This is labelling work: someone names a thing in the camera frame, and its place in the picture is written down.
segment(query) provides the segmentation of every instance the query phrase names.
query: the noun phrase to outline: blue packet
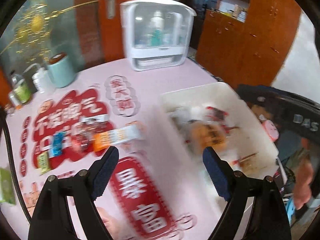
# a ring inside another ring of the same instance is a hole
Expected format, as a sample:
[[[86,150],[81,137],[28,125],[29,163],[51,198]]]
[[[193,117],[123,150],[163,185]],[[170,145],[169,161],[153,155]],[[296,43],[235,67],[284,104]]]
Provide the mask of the blue packet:
[[[62,154],[62,140],[66,132],[58,132],[53,135],[49,158],[60,156]]]

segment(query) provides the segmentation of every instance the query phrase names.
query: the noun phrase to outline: metal screw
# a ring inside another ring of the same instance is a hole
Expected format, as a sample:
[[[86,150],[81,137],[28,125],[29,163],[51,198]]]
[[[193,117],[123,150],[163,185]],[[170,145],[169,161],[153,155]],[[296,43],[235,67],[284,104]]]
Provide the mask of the metal screw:
[[[48,181],[54,181],[55,180],[55,178],[56,178],[56,176],[54,176],[54,175],[50,175],[49,177],[48,177]]]
[[[235,171],[235,172],[233,172],[233,174],[238,178],[243,175],[243,173],[241,171]]]
[[[79,175],[80,175],[81,177],[87,175],[87,173],[88,173],[87,170],[81,170],[81,171],[79,171]]]
[[[273,182],[273,178],[272,178],[271,176],[266,176],[266,180],[267,180],[268,182]]]

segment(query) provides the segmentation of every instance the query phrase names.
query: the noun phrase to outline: green packet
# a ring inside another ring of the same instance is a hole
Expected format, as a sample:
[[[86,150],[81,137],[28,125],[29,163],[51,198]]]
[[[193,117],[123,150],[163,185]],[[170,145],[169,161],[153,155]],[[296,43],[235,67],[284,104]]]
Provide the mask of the green packet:
[[[0,203],[1,202],[7,202],[12,205],[16,204],[11,174],[3,168],[0,168]]]

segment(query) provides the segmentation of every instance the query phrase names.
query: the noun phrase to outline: table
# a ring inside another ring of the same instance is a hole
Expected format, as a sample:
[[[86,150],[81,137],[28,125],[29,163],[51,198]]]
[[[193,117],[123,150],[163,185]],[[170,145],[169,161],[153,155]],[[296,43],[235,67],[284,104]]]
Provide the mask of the table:
[[[138,121],[147,131],[145,140],[118,146],[120,162],[116,172],[125,175],[124,171],[130,171],[137,178],[134,190],[121,191],[114,178],[95,201],[114,239],[207,239],[221,214],[213,211],[201,188],[185,178],[188,171],[159,128],[155,109],[162,93],[212,82],[215,80],[189,59],[180,66],[143,72],[132,70],[129,62],[121,59],[80,72],[71,85],[57,89],[51,96],[36,93],[27,106],[7,117],[15,168],[29,211],[33,211],[49,175],[72,176],[88,169],[104,153],[79,156],[72,151],[69,135],[79,117],[109,114],[108,129]],[[40,175],[35,167],[36,156],[48,148],[52,134],[58,130],[67,131],[64,154],[51,161],[52,171]],[[3,135],[0,165],[9,165]],[[68,203],[76,233],[86,239],[72,198]],[[151,212],[147,219],[140,216],[143,209]],[[17,235],[26,240],[29,224],[18,200],[16,206],[2,203],[1,210]]]

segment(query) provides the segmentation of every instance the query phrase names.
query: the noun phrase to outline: door handle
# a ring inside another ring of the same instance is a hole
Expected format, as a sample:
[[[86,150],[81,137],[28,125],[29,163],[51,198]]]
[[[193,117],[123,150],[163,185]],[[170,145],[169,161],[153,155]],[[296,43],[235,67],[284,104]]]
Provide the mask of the door handle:
[[[279,53],[279,51],[277,51],[276,49],[274,49],[273,47],[270,47],[274,52]]]
[[[116,16],[116,0],[107,0],[107,18],[112,20]]]

